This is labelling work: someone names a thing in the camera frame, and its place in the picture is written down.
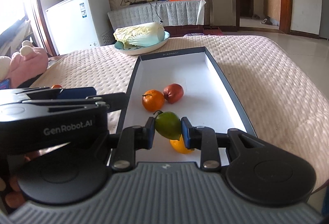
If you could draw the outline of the operator hand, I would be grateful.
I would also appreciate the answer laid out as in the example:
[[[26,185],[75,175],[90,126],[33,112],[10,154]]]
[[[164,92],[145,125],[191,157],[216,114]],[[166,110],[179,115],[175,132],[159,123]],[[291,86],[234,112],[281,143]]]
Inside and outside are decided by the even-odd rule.
[[[34,151],[18,156],[1,153],[1,210],[5,214],[13,212],[25,203],[25,198],[17,182],[17,172],[27,162],[40,156]]]

